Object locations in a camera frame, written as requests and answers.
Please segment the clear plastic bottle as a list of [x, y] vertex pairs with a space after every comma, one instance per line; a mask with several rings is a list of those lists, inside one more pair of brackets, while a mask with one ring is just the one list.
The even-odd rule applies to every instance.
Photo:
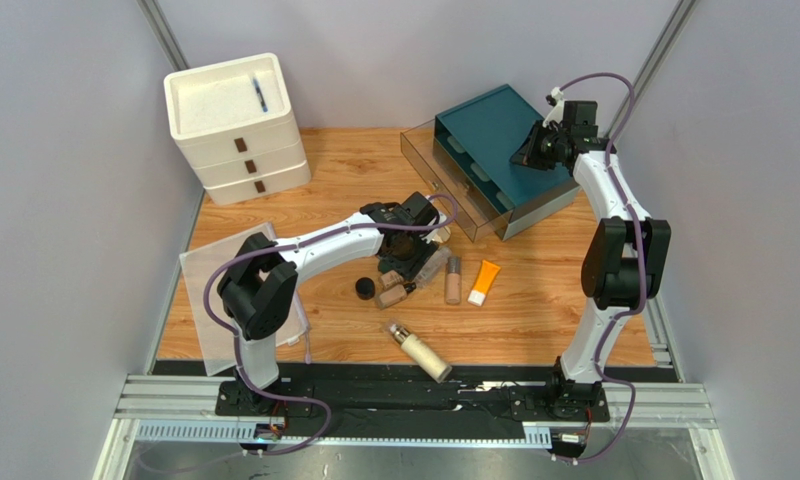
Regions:
[[452, 251], [447, 246], [439, 247], [430, 258], [424, 263], [414, 277], [414, 283], [418, 289], [427, 287], [435, 277], [445, 269]]

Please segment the grey cap foundation bottle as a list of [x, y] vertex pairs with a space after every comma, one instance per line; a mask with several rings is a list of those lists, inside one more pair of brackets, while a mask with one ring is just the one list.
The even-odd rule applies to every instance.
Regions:
[[450, 256], [446, 264], [444, 300], [447, 305], [458, 305], [462, 299], [461, 258]]

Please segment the teal drawer organizer box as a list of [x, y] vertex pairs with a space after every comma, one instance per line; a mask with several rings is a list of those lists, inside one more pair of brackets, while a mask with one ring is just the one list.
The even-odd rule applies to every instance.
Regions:
[[458, 168], [463, 196], [480, 208], [475, 222], [507, 241], [573, 204], [579, 192], [567, 170], [515, 163], [532, 128], [543, 119], [504, 84], [434, 117], [439, 153]]

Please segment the orange cosmetic tube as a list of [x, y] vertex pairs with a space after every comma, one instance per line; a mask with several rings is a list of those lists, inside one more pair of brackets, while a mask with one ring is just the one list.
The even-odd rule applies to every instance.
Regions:
[[474, 306], [482, 306], [500, 271], [501, 267], [499, 265], [488, 260], [482, 260], [467, 302]]

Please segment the clear acrylic drawer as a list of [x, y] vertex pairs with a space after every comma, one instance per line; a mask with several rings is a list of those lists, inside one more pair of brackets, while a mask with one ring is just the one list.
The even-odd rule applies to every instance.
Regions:
[[472, 242], [485, 237], [503, 239], [508, 211], [486, 196], [483, 184], [471, 170], [464, 170], [454, 160], [447, 140], [437, 138], [434, 120], [402, 131], [400, 148], [431, 193], [449, 195], [456, 201], [455, 230], [461, 229]]

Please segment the cream pump lotion bottle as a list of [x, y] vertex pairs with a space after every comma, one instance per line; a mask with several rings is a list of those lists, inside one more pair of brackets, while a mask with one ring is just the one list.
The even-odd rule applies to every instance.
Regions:
[[441, 384], [446, 381], [452, 371], [452, 366], [419, 336], [412, 333], [404, 325], [394, 321], [386, 324], [386, 331], [400, 349], [435, 382]]

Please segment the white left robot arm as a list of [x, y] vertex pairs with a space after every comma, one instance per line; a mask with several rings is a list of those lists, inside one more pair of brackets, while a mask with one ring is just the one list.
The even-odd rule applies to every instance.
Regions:
[[256, 234], [207, 280], [202, 303], [207, 315], [233, 336], [235, 372], [251, 392], [268, 392], [279, 378], [276, 332], [285, 323], [294, 294], [311, 278], [353, 260], [421, 262], [433, 233], [452, 223], [456, 200], [444, 195], [448, 213], [435, 206], [437, 195], [415, 192], [404, 202], [375, 202], [348, 218], [311, 233], [269, 240]]

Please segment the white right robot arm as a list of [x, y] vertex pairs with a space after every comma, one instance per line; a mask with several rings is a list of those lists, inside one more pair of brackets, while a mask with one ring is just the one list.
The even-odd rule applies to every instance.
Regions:
[[401, 150], [458, 204], [456, 224], [471, 240], [509, 239], [586, 194], [597, 220], [581, 267], [587, 302], [547, 397], [570, 411], [600, 404], [613, 343], [659, 291], [671, 228], [634, 198], [612, 139], [599, 132], [597, 104], [551, 99], [550, 107], [519, 116], [474, 101], [404, 132]]

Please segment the small black jar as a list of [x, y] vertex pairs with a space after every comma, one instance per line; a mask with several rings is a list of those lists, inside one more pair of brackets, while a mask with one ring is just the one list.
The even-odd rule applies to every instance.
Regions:
[[360, 300], [371, 300], [376, 295], [375, 282], [368, 277], [361, 277], [355, 282], [355, 293]]

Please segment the gold lid cream jar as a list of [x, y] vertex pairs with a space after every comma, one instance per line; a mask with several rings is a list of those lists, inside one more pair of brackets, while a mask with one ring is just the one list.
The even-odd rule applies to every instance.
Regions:
[[450, 237], [451, 229], [448, 226], [445, 226], [436, 229], [432, 234], [431, 240], [439, 244], [445, 244], [450, 240]]

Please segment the white three drawer cabinet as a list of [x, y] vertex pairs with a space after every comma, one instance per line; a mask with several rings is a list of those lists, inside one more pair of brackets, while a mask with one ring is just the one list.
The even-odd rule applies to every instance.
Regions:
[[[261, 111], [257, 77], [268, 113]], [[231, 205], [312, 178], [278, 57], [263, 53], [163, 80], [170, 135], [210, 200]]]

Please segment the blue pen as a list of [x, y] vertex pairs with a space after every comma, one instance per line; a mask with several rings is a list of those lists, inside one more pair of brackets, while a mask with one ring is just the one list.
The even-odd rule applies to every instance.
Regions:
[[268, 108], [268, 105], [266, 103], [266, 100], [265, 100], [265, 97], [263, 95], [263, 91], [262, 91], [260, 82], [259, 82], [257, 77], [253, 77], [252, 78], [252, 84], [253, 84], [254, 90], [256, 92], [256, 96], [258, 98], [261, 111], [263, 113], [268, 113], [269, 112], [269, 108]]

